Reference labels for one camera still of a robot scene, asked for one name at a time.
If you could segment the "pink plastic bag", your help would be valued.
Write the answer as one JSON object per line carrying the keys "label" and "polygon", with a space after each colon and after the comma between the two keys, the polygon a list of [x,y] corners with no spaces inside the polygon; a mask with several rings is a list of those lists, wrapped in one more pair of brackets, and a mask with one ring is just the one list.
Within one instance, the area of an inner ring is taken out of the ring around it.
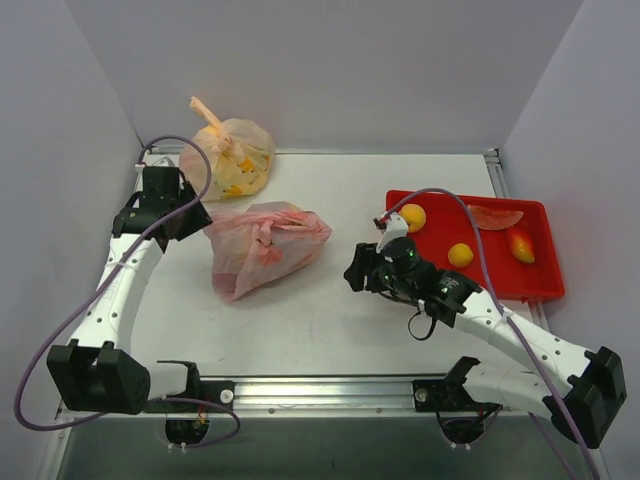
{"label": "pink plastic bag", "polygon": [[312,211],[288,202],[215,211],[205,227],[212,253],[211,283],[226,303],[317,260],[332,228]]}

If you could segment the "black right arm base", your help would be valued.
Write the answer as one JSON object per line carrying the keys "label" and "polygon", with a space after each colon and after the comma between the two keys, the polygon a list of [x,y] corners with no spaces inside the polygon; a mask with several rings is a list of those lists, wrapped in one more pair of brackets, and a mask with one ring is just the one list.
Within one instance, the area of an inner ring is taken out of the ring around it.
{"label": "black right arm base", "polygon": [[442,377],[412,381],[415,411],[433,413],[453,449],[470,450],[502,410],[501,404],[473,400],[464,389],[469,373],[480,364],[476,358],[462,357]]}

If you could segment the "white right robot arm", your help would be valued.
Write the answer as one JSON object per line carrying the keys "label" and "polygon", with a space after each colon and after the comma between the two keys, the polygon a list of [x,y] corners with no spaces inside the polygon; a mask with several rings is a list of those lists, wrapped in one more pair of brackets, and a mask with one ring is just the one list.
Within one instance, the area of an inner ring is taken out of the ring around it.
{"label": "white right robot arm", "polygon": [[627,398],[621,357],[602,346],[590,351],[532,324],[495,300],[465,275],[424,260],[415,243],[399,237],[384,247],[359,243],[344,278],[355,292],[368,291],[414,307],[434,322],[474,336],[516,361],[522,374],[471,367],[443,385],[446,402],[499,403],[549,419],[574,442],[598,448]]}

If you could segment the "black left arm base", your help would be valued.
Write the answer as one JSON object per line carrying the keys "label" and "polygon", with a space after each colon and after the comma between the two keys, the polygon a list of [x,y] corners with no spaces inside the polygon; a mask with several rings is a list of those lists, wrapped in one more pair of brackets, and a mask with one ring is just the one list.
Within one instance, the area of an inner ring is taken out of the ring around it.
{"label": "black left arm base", "polygon": [[[145,413],[167,415],[164,432],[171,448],[200,449],[234,438],[241,430],[241,420],[233,411],[233,399],[224,401],[221,394],[234,395],[234,386],[226,381],[203,381],[197,365],[191,361],[160,360],[150,373],[151,386]],[[210,432],[208,414],[227,416],[232,421],[229,432]]]}

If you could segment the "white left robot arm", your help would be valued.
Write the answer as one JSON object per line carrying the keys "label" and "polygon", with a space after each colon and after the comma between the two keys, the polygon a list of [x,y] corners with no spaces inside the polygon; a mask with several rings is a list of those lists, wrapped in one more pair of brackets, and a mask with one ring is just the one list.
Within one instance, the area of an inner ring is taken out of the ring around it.
{"label": "white left robot arm", "polygon": [[138,414],[164,398],[180,411],[196,408],[202,386],[194,363],[144,365],[131,354],[134,321],[151,274],[169,243],[211,219],[177,167],[145,166],[141,187],[116,215],[97,297],[65,345],[46,364],[65,406],[73,411]]}

